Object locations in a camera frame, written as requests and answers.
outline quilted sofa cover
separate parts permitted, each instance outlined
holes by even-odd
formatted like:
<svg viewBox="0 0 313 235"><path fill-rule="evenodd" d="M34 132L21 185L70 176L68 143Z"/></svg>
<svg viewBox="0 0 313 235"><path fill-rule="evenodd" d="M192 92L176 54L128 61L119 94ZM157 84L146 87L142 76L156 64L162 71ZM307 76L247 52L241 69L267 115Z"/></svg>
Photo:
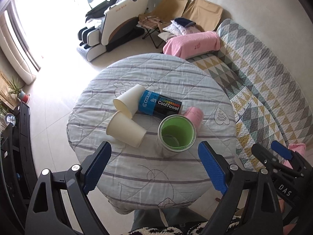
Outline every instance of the quilted sofa cover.
<svg viewBox="0 0 313 235"><path fill-rule="evenodd" d="M305 143L313 134L312 111L287 68L253 34L231 19L217 33L219 51L188 61L209 73L231 100L236 153L246 169L259 170L252 145L270 149L273 140L285 146Z"/></svg>

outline black cabinet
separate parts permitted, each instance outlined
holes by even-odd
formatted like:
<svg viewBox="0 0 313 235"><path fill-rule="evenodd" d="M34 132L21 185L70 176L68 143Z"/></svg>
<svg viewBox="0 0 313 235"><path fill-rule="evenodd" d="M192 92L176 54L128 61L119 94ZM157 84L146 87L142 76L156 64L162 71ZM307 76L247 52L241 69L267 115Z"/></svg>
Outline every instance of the black cabinet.
<svg viewBox="0 0 313 235"><path fill-rule="evenodd" d="M0 228L23 234L37 176L30 145L29 107L22 102L13 113L15 126L9 124L1 134L0 215L5 215L7 222Z"/></svg>

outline white wall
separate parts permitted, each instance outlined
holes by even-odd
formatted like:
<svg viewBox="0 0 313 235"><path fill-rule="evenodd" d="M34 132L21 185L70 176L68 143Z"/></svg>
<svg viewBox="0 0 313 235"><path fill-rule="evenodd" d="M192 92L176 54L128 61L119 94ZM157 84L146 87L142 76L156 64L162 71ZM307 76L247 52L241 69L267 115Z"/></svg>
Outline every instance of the white wall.
<svg viewBox="0 0 313 235"><path fill-rule="evenodd" d="M3 73L7 76L9 80L11 80L12 77L14 77L15 80L18 79L21 85L24 85L23 80L13 69L12 65L7 60L7 57L5 56L1 48L0 48L0 70L3 71Z"/></svg>
<svg viewBox="0 0 313 235"><path fill-rule="evenodd" d="M150 9L160 0L151 0ZM313 24L298 0L209 0L268 46L290 70L313 109Z"/></svg>

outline white paper cup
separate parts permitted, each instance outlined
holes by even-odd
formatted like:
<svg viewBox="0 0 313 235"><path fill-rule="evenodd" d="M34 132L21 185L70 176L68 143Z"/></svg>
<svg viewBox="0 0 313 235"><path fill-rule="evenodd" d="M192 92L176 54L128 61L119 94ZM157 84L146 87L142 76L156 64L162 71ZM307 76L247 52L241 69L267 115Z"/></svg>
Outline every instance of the white paper cup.
<svg viewBox="0 0 313 235"><path fill-rule="evenodd" d="M125 116L121 111L113 115L106 128L107 135L132 147L139 147L146 132L144 128Z"/></svg>
<svg viewBox="0 0 313 235"><path fill-rule="evenodd" d="M146 88L142 85L135 85L125 93L113 100L115 108L128 118L133 118L134 114L138 110L140 98Z"/></svg>

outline pink towel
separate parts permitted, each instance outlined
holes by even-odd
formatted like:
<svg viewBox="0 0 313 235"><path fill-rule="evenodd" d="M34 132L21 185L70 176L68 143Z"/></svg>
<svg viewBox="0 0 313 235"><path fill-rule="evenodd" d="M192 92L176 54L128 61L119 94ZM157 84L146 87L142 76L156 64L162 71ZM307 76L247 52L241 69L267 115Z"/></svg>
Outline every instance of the pink towel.
<svg viewBox="0 0 313 235"><path fill-rule="evenodd" d="M174 37L166 43L163 52L186 59L193 55L219 49L220 42L217 33L205 32Z"/></svg>
<svg viewBox="0 0 313 235"><path fill-rule="evenodd" d="M306 152L306 145L304 143L299 144L289 144L288 148L292 150L293 152L298 152L300 155L304 156ZM289 161L285 160L284 165L288 168L292 169L291 164Z"/></svg>

